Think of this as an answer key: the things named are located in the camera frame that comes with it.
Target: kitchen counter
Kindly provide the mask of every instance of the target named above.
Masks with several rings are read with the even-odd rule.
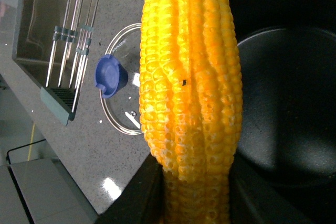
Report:
[[[98,59],[122,28],[141,21],[142,6],[143,0],[100,0],[76,117],[67,126],[41,102],[40,88],[12,60],[14,23],[8,18],[0,23],[0,74],[99,214],[121,194],[149,153],[143,135],[122,134],[109,123],[93,84]],[[15,8],[7,11],[15,13]]]

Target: corn on the cob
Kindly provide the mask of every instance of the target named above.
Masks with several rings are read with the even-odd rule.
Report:
[[[228,0],[145,0],[140,113],[164,171],[165,223],[229,223],[242,83]]]

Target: sink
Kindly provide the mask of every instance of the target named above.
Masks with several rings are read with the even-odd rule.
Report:
[[[19,1],[13,60],[63,125],[75,118],[97,6],[98,0]]]
[[[50,53],[55,26],[61,26],[65,17],[67,0],[22,0],[16,15],[13,60],[39,86],[46,85]],[[75,0],[71,1],[67,28],[70,28]],[[79,24],[85,22],[90,12],[90,0],[83,0]],[[70,55],[75,54],[77,43],[73,43]],[[54,66],[49,86],[57,87],[65,41],[58,41]],[[62,87],[69,87],[73,57],[69,57]]]

